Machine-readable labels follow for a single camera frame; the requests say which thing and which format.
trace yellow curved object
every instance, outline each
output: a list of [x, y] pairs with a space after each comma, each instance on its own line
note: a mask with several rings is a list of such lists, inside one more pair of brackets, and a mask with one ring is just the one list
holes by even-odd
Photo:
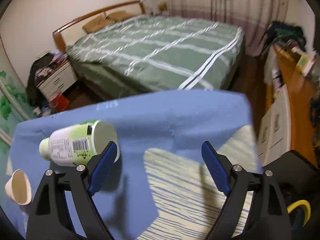
[[287, 211], [288, 211], [288, 214], [290, 214], [293, 210], [295, 210], [299, 206], [301, 206], [304, 210], [304, 222], [303, 222], [303, 226], [304, 226], [311, 217], [311, 206], [308, 201], [298, 200], [292, 203], [290, 206], [288, 206]]

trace barcode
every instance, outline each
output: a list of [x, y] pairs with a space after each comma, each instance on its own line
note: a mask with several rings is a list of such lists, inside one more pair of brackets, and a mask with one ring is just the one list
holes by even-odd
[[73, 151], [89, 151], [89, 139], [88, 138], [80, 138], [72, 141]]

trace white cabinet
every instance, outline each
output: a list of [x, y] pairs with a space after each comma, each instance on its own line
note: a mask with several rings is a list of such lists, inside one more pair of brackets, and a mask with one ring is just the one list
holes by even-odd
[[258, 154], [262, 166], [290, 150], [291, 116], [288, 90], [284, 85], [275, 102], [261, 120]]
[[49, 78], [42, 82], [38, 86], [38, 88], [40, 89], [41, 93], [45, 96], [45, 98], [49, 100], [50, 96], [54, 92], [60, 91], [61, 93], [63, 93], [76, 81], [77, 78], [70, 62], [66, 62]]

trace wooden floor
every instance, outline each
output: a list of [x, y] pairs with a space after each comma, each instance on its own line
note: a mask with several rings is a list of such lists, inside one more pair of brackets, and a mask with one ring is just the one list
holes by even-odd
[[[239, 68], [229, 89], [244, 93], [247, 96], [252, 107], [254, 130], [258, 136], [266, 101], [266, 88], [263, 83], [263, 64], [258, 64], [254, 57], [244, 55], [239, 62]], [[70, 101], [68, 109], [92, 105], [102, 101], [81, 81], [77, 81], [70, 87], [65, 95]]]

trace wooden headboard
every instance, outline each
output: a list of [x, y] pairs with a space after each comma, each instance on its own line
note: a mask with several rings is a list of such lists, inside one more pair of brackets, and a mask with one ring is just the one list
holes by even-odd
[[78, 17], [52, 33], [54, 42], [56, 43], [58, 49], [63, 52], [66, 52], [66, 45], [72, 45], [79, 38], [87, 35], [87, 33], [82, 29], [83, 25], [85, 25], [87, 22], [89, 22], [99, 14], [103, 14], [103, 12], [108, 11], [109, 13], [111, 13], [113, 11], [118, 10], [120, 7], [121, 9], [126, 10], [128, 13], [132, 13], [135, 15], [146, 13], [141, 1], [133, 0], [107, 6], [105, 8], [101, 8], [99, 10]]

